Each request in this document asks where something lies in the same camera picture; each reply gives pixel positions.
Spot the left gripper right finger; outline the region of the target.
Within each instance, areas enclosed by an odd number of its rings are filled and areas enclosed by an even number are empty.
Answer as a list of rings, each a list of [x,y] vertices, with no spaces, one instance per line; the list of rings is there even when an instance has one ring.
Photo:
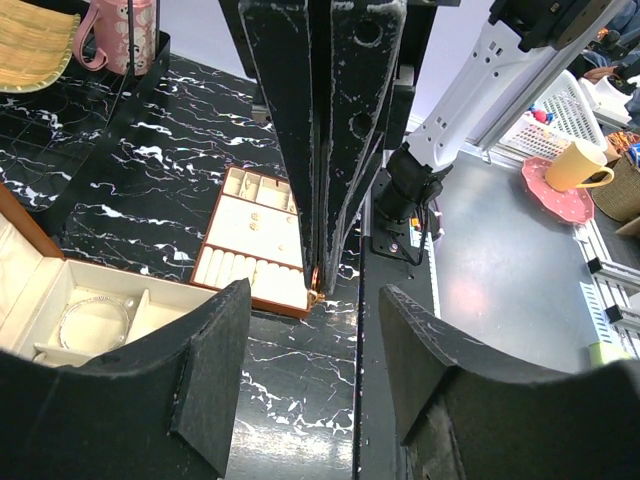
[[[639,364],[578,374],[497,350],[379,292],[400,443],[417,479],[635,479]]]

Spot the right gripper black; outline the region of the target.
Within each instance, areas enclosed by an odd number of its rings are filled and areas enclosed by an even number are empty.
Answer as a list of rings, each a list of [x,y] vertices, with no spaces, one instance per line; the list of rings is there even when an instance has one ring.
[[[299,217],[305,284],[310,287],[316,240],[309,3],[242,1],[239,11],[238,4],[219,1],[244,73],[259,80],[276,130]],[[319,290],[325,295],[335,289],[345,235],[364,197],[370,150],[381,139],[376,127],[398,50],[386,150],[399,147],[407,131],[437,9],[459,5],[459,1],[408,1],[406,19],[404,1],[329,3],[328,112],[321,133],[319,220]]]

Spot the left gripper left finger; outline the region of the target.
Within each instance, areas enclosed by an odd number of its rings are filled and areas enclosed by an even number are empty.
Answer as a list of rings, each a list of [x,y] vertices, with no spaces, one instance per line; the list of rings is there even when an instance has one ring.
[[[2,477],[222,478],[250,317],[240,280],[80,367],[3,354]]]

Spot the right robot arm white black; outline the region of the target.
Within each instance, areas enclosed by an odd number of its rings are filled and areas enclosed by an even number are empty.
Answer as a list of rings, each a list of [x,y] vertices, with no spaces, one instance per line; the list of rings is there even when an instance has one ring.
[[[411,134],[397,79],[420,68],[435,1],[225,1],[254,105],[273,124],[299,214],[303,278],[334,290],[349,229],[390,150],[390,219],[440,192],[463,142],[530,66],[575,55],[613,13],[610,1],[495,1],[431,114]]]

